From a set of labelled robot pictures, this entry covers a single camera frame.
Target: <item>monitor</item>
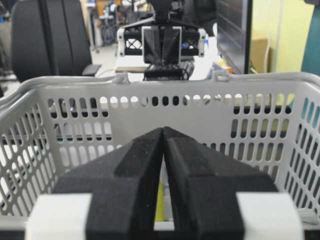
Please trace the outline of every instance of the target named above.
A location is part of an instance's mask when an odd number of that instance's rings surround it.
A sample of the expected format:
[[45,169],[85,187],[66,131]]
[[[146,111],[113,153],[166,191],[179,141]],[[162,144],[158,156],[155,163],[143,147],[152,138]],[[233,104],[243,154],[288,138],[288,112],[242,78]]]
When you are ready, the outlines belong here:
[[237,74],[247,74],[253,0],[217,0],[217,47]]

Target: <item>black office chair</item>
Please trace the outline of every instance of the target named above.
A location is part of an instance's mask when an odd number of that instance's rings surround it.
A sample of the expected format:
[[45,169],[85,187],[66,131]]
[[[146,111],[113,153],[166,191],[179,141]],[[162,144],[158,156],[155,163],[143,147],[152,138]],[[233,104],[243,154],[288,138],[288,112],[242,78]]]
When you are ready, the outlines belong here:
[[12,10],[12,69],[20,82],[40,76],[93,77],[79,0],[24,0]]

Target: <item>perforated basket wall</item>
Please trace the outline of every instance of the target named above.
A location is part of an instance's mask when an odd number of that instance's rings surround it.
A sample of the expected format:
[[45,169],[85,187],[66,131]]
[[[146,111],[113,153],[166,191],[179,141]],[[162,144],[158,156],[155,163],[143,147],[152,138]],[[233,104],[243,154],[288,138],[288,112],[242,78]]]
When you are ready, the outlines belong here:
[[1,215],[29,215],[59,175],[170,126],[265,171],[319,216],[320,88],[271,76],[131,84],[45,78],[22,86],[0,101]]

